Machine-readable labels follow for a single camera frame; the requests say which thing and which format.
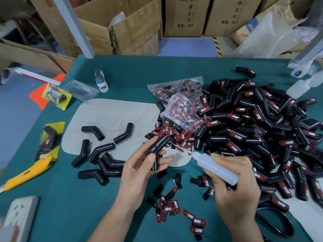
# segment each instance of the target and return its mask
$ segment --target person's left hand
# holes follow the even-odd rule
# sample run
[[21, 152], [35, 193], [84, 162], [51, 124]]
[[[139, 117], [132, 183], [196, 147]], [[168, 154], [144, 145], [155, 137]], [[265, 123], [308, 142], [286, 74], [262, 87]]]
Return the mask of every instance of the person's left hand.
[[[158, 170], [150, 170], [155, 162], [156, 155], [148, 155], [148, 149], [157, 139], [158, 136], [144, 143], [124, 164], [119, 192], [115, 203], [122, 205], [124, 209], [130, 209], [131, 212], [135, 212], [141, 205], [149, 177], [155, 172], [165, 170], [168, 164], [174, 160], [173, 157], [159, 158]], [[166, 150], [159, 152], [160, 155], [166, 153]]]

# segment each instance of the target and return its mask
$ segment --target white power outlet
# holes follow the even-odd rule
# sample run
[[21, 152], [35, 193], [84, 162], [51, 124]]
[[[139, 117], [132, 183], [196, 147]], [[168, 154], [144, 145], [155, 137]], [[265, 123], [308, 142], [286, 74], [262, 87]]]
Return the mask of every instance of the white power outlet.
[[19, 227], [19, 234], [16, 242], [26, 242], [33, 222], [34, 214], [38, 203], [37, 196], [28, 196], [15, 199], [8, 210], [3, 227]]

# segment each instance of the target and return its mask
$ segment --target hand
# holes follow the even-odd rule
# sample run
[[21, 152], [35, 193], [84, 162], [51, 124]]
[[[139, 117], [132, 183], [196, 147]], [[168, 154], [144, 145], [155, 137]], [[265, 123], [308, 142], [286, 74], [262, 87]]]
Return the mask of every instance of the hand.
[[[124, 164], [115, 203], [121, 205], [123, 209], [129, 209], [130, 212], [135, 212], [141, 205], [149, 177], [156, 172], [165, 170], [168, 164], [174, 160], [173, 157], [159, 158], [158, 170], [150, 170], [155, 162], [156, 155], [148, 155], [148, 149], [157, 139], [158, 136], [144, 143]], [[166, 150], [159, 152], [160, 155], [166, 153]]]
[[239, 177], [236, 190], [229, 191], [222, 179], [204, 170], [213, 180], [216, 207], [224, 223], [231, 231], [237, 227], [253, 227], [256, 225], [255, 214], [261, 192], [249, 158], [224, 157], [218, 154], [211, 154], [211, 157], [214, 162], [233, 171]]

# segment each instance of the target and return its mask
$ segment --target yellow utility knife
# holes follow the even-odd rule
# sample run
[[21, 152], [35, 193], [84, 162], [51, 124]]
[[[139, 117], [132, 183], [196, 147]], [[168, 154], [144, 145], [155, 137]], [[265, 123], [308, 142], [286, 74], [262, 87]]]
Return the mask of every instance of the yellow utility knife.
[[0, 193], [2, 193], [3, 191], [11, 190], [14, 187], [17, 187], [18, 185], [28, 181], [29, 179], [32, 179], [33, 177], [41, 174], [43, 171], [46, 171], [48, 168], [50, 168], [50, 163], [55, 160], [56, 158], [52, 156], [39, 159], [34, 163], [32, 167], [15, 176], [14, 178], [9, 179], [4, 185], [2, 185], [0, 187]]

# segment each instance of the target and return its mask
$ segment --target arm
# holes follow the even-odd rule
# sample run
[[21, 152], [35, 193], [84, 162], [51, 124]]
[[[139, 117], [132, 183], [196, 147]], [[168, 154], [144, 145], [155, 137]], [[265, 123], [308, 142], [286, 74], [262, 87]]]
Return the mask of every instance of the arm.
[[[154, 137], [143, 144], [125, 162], [117, 198], [87, 242], [124, 241], [133, 214], [142, 203], [149, 177], [155, 172], [165, 170], [174, 160], [173, 157], [159, 158], [158, 171], [150, 170], [156, 156], [148, 155], [147, 151], [157, 139], [158, 137]], [[160, 155], [166, 153], [166, 150], [159, 152]]]
[[216, 207], [224, 223], [232, 234], [233, 242], [261, 242], [261, 232], [255, 222], [260, 189], [248, 157], [224, 157], [211, 154], [214, 162], [225, 167], [239, 177], [235, 191], [229, 191], [218, 176], [204, 170], [214, 183]]

